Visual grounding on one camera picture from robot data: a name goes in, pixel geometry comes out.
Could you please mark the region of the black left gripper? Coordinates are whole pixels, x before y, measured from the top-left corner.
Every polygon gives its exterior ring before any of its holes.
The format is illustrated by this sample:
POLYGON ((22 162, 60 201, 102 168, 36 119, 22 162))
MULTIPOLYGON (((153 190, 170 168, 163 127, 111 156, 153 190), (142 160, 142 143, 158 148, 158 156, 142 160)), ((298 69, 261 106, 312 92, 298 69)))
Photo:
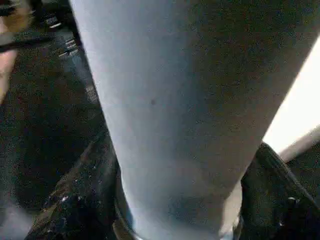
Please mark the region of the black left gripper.
POLYGON ((32 10, 36 22, 52 36, 60 58, 84 50, 69 0, 33 0, 32 10))

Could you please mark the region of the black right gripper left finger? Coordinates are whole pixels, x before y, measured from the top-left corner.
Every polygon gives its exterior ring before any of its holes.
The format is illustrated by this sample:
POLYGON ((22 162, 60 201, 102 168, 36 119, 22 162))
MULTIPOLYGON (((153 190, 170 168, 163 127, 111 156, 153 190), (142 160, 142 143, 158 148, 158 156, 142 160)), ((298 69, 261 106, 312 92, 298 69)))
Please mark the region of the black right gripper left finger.
POLYGON ((49 195, 28 240, 114 240, 118 161, 111 138, 99 135, 49 195))

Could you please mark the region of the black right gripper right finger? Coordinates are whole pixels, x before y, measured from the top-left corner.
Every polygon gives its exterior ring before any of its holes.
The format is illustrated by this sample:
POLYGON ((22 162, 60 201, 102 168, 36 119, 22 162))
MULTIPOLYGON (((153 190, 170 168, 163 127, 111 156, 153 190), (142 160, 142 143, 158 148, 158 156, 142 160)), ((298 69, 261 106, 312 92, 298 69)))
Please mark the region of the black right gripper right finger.
POLYGON ((242 240, 318 240, 320 208, 295 175, 262 143, 242 180, 242 240))

